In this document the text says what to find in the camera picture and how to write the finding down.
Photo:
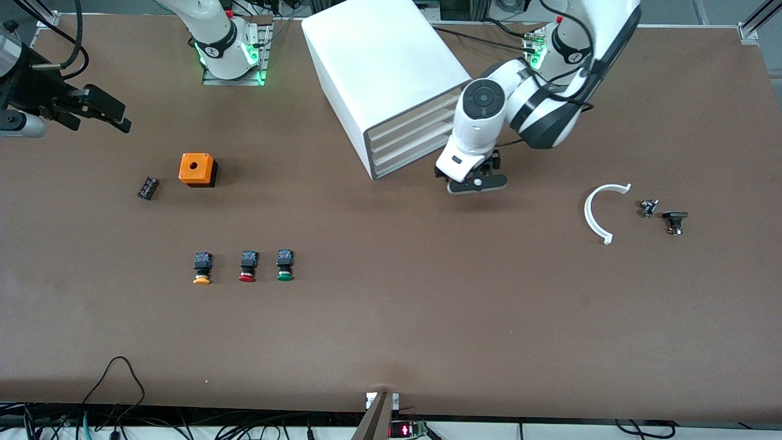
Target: black cable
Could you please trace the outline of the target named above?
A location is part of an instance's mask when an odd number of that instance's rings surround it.
[[[27,2],[27,0],[25,0],[25,3],[30,8],[30,10],[35,10],[35,8],[33,8],[32,5]],[[70,52],[70,56],[68,56],[68,59],[61,62],[60,64],[49,63],[32,66],[33,70],[64,70],[70,67],[74,61],[76,61],[76,57],[79,56],[79,49],[81,48],[81,38],[84,34],[84,17],[81,13],[81,0],[74,0],[74,5],[76,6],[76,41],[74,42],[74,49]]]
[[[27,15],[33,17],[34,19],[40,21],[41,23],[45,24],[46,27],[54,31],[56,34],[58,34],[60,37],[65,38],[69,42],[76,44],[76,40],[73,39],[70,35],[66,34],[65,32],[61,31],[57,26],[49,23],[48,20],[46,20],[43,16],[38,14],[38,12],[34,11],[33,9],[28,8],[24,3],[21,2],[21,0],[13,0],[14,3],[16,3],[17,6],[19,6]],[[84,57],[84,62],[81,64],[81,67],[79,67],[75,72],[67,75],[63,75],[63,79],[69,80],[71,78],[75,78],[85,70],[87,70],[87,66],[90,64],[90,56],[87,53],[87,49],[84,48],[84,46],[81,46],[79,48],[79,52],[81,52],[81,55]]]
[[[638,437],[640,437],[640,440],[645,440],[646,437],[658,438],[660,440],[666,440],[667,438],[672,438],[674,435],[676,435],[676,427],[674,425],[670,425],[669,426],[671,428],[671,432],[669,434],[657,435],[657,434],[649,434],[648,432],[642,431],[640,429],[640,427],[638,426],[638,423],[635,420],[633,420],[633,419],[627,419],[627,421],[629,421],[630,424],[633,425],[633,427],[636,429],[635,431],[631,431],[629,429],[624,428],[619,423],[619,419],[614,419],[614,424],[616,424],[616,427],[619,428],[625,434],[637,435]]]
[[[118,407],[119,405],[120,405],[119,403],[115,403],[114,405],[112,405],[112,407],[111,407],[111,411],[109,412],[109,415],[108,415],[108,416],[106,416],[106,417],[104,418],[104,420],[103,420],[103,424],[102,424],[102,425],[100,425],[100,426],[97,426],[97,425],[95,426],[95,432],[100,432],[100,431],[101,431],[103,428],[105,428],[105,427],[106,427],[106,425],[107,425],[107,424],[109,424],[109,420],[111,420],[111,416],[113,416],[113,415],[114,415],[114,411],[116,411],[116,410],[117,410],[117,407]]]
[[[482,43],[486,43],[487,45],[495,45],[495,46],[500,46],[500,47],[504,47],[504,48],[508,48],[508,49],[520,50],[522,52],[527,52],[527,53],[534,53],[535,52],[535,49],[532,49],[532,48],[526,48],[526,47],[514,46],[514,45],[507,45],[505,43],[500,43],[498,41],[486,40],[485,38],[476,37],[474,35],[462,34],[461,32],[452,31],[451,29],[445,29],[445,28],[437,27],[437,26],[432,26],[432,28],[434,28],[435,31],[445,32],[446,34],[457,35],[458,37],[464,37],[464,38],[468,38],[470,40],[480,41]]]
[[[46,11],[47,14],[49,14],[50,16],[54,15],[52,13],[52,10],[47,8],[46,5],[44,4],[44,2],[42,2],[41,0],[35,0],[35,2],[38,3],[39,5],[41,5],[41,7],[44,9],[44,11]]]
[[[502,24],[502,22],[499,21],[499,20],[495,20],[495,19],[493,19],[491,17],[486,17],[485,19],[483,19],[483,21],[488,21],[489,23],[496,24],[506,34],[510,34],[510,35],[513,35],[514,37],[519,37],[521,39],[524,39],[524,34],[520,34],[520,33],[516,32],[516,31],[511,31],[510,29],[508,29],[507,26]]]
[[[237,2],[236,0],[233,0],[233,2],[234,2],[234,5],[237,5],[238,7],[240,7],[240,8],[242,8],[242,9],[244,9],[244,10],[245,10],[245,12],[247,13],[247,15],[249,15],[249,16],[253,15],[253,13],[251,13],[251,12],[249,11],[249,9],[247,9],[246,7],[244,7],[244,5],[241,5],[241,4],[239,4],[239,2]]]
[[[122,420],[122,417],[124,417],[125,414],[127,414],[128,411],[130,411],[131,409],[133,409],[136,406],[138,406],[141,402],[143,402],[144,401],[144,397],[146,397],[146,390],[144,389],[144,385],[142,385],[142,382],[136,376],[136,372],[133,370],[133,366],[131,365],[131,361],[127,360],[127,358],[125,356],[114,356],[113,358],[111,358],[109,363],[106,365],[106,369],[103,370],[103,374],[101,375],[100,379],[98,379],[98,382],[95,384],[94,387],[92,387],[90,392],[87,393],[87,395],[84,397],[84,399],[81,400],[81,405],[82,406],[85,403],[87,403],[87,400],[90,398],[92,393],[95,392],[95,390],[98,389],[100,384],[103,383],[103,380],[106,379],[106,375],[109,373],[109,369],[111,368],[112,364],[114,364],[114,361],[116,361],[118,359],[123,361],[123,362],[125,362],[125,364],[127,364],[127,369],[131,372],[131,376],[133,377],[133,380],[138,385],[138,389],[142,392],[142,396],[141,396],[141,398],[138,401],[136,401],[136,403],[131,405],[129,408],[127,408],[125,411],[123,411],[122,414],[120,414],[120,416],[117,418],[117,421],[114,422],[114,431],[117,430],[117,426],[119,426],[119,423],[120,423],[120,420]]]
[[[171,429],[174,429],[176,432],[179,433],[182,437],[186,438],[187,440],[190,440],[190,437],[187,436],[184,432],[182,432],[178,427],[174,426],[173,424],[170,424],[166,422],[165,420],[156,419],[155,417],[134,417],[136,420],[141,421],[143,423],[148,424],[149,426],[156,426],[156,427],[169,427]]]
[[[505,142],[505,143],[498,143],[495,146],[509,146],[509,145],[517,144],[519,142],[524,142],[524,139],[516,139],[515,141],[510,141],[510,142]]]
[[[122,433],[122,439],[127,440],[127,434],[125,433],[125,426],[120,422],[120,432]]]
[[[555,14],[563,16],[564,18],[567,18],[567,19],[575,21],[576,24],[578,24],[581,27],[581,29],[584,31],[584,34],[586,34],[586,39],[589,40],[589,55],[587,55],[585,57],[584,61],[581,62],[580,66],[583,67],[585,64],[591,63],[592,57],[594,56],[594,40],[592,39],[592,34],[589,32],[589,28],[587,28],[586,24],[584,24],[583,21],[579,20],[578,18],[576,18],[576,17],[574,17],[574,16],[572,16],[572,15],[570,15],[568,13],[565,13],[563,11],[557,11],[556,9],[550,7],[549,5],[546,4],[545,0],[540,0],[540,5],[543,6],[543,8],[546,9],[550,13],[555,13]],[[573,96],[578,96],[581,92],[584,91],[584,89],[587,87],[587,84],[589,84],[589,81],[584,81],[584,83],[581,86],[581,88],[579,89],[579,91],[576,92],[576,93],[573,93],[572,95]],[[577,101],[575,99],[565,98],[564,96],[558,96],[557,98],[554,98],[554,99],[562,100],[562,101],[575,102],[575,103],[579,102],[579,101]]]
[[[184,424],[185,429],[188,430],[188,435],[190,436],[190,440],[196,440],[193,437],[192,431],[190,431],[190,426],[188,425],[188,422],[185,421],[185,416],[182,415],[182,411],[177,406],[177,414],[179,414],[179,418],[182,419],[182,424]]]
[[[269,8],[269,7],[265,6],[262,2],[259,2],[258,0],[245,0],[245,1],[248,2],[250,5],[253,5],[254,7],[261,8],[261,9],[266,9],[267,11],[272,13],[273,15],[282,16],[282,14],[279,11],[274,11],[272,8]]]

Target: white curved plastic part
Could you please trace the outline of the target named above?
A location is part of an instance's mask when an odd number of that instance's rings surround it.
[[[613,240],[614,234],[601,228],[592,215],[592,199],[594,198],[594,195],[600,191],[615,191],[617,193],[626,194],[628,191],[630,191],[630,184],[628,183],[627,186],[621,186],[615,183],[609,183],[607,185],[598,186],[586,198],[586,203],[584,204],[584,217],[586,217],[586,223],[589,224],[589,227],[592,228],[594,233],[603,237],[603,244],[611,244],[611,240]]]

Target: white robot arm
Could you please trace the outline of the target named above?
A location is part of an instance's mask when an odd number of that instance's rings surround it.
[[[158,0],[185,22],[207,70],[215,77],[241,77],[259,63],[258,27],[240,17],[228,18],[218,0]]]
[[[493,173],[505,124],[536,149],[559,145],[570,134],[633,35],[640,0],[570,0],[561,14],[530,38],[535,53],[495,64],[461,93],[454,129],[436,162],[450,193],[505,186],[505,176]]]

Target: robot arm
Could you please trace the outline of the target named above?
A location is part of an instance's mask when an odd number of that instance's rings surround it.
[[[215,77],[232,80],[260,62],[258,26],[228,18],[218,0],[158,0],[185,22],[204,66]]]
[[[486,179],[492,169],[487,161],[499,162],[492,155],[505,124],[532,148],[550,149],[565,140],[633,35],[639,4],[570,0],[561,20],[535,34],[536,51],[525,62],[495,64],[471,82],[461,93],[454,129],[436,162],[439,172],[453,180],[449,191],[504,186],[505,179],[494,179],[495,186],[485,183],[492,182]],[[560,78],[566,85],[542,80],[541,75]]]
[[[202,63],[216,78],[239,78],[260,62],[257,25],[229,19],[218,0],[160,2],[185,22]],[[0,29],[0,136],[41,137],[46,133],[41,117],[74,131],[79,117],[130,131],[123,103],[97,86],[78,89],[67,84],[58,70],[37,69],[51,63],[22,43],[15,30],[11,21]]]

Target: black electrical component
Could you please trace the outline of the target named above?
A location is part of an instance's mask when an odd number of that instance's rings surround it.
[[[138,198],[151,200],[152,195],[155,193],[155,189],[157,189],[159,184],[160,182],[157,179],[148,177],[144,182],[144,186],[138,191]]]
[[[258,267],[258,253],[255,251],[242,252],[242,273],[239,274],[239,281],[252,283],[255,281],[255,268]]]
[[[423,430],[418,422],[397,420],[389,425],[389,438],[417,438],[423,435]]]
[[[199,252],[195,254],[195,263],[193,264],[195,269],[195,280],[193,284],[209,284],[210,272],[212,271],[212,254],[209,252]]]
[[[687,212],[683,211],[668,211],[662,215],[663,218],[670,222],[671,226],[668,228],[668,233],[673,236],[682,235],[682,220],[689,216]]]
[[[293,274],[291,273],[291,266],[293,265],[293,251],[290,249],[280,249],[277,251],[277,267],[279,273],[277,279],[280,281],[293,280]]]

